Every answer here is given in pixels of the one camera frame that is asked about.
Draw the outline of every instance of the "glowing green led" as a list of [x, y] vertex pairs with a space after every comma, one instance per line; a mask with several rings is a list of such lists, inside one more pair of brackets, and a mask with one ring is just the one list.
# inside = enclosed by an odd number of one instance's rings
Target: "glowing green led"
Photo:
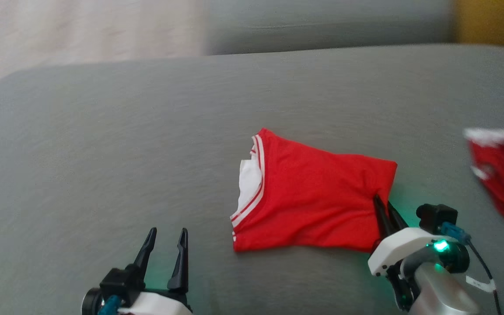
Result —
[[446, 241], [438, 241], [437, 243], [433, 244], [433, 247], [438, 252], [444, 252], [448, 249], [448, 243], [446, 243]]

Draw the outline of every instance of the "cable tag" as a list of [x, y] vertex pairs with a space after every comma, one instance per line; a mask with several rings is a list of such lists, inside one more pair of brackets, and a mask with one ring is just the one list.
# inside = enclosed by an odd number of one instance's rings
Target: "cable tag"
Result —
[[472, 277], [466, 276], [466, 283], [488, 293], [492, 293], [497, 288], [493, 279], [490, 280], [490, 283], [482, 283]]

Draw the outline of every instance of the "gray cushion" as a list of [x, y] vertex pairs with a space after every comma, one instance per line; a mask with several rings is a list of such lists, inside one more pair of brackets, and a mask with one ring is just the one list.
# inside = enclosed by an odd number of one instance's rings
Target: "gray cushion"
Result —
[[452, 40], [452, 0], [209, 0], [209, 54]]
[[[294, 247], [235, 254], [238, 166], [260, 128], [397, 161], [390, 197], [445, 203], [496, 277], [504, 218], [469, 169], [462, 130], [504, 127], [504, 48], [394, 46], [27, 70], [0, 82], [0, 314], [78, 314], [112, 267], [158, 238], [164, 287], [182, 227], [200, 315], [399, 314], [368, 255]], [[472, 258], [469, 274], [486, 275]], [[494, 313], [490, 294], [466, 286]]]

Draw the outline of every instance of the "beige floor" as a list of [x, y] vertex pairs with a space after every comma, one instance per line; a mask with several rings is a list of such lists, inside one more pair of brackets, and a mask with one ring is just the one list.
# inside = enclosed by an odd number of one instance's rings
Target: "beige floor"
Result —
[[0, 78], [54, 64], [202, 54], [200, 0], [0, 0]]

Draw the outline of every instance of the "mustard yellow surface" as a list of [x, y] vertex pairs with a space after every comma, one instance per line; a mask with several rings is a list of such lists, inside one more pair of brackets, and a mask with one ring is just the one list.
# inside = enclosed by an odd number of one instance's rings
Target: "mustard yellow surface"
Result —
[[504, 46], [504, 0], [458, 0], [458, 42]]

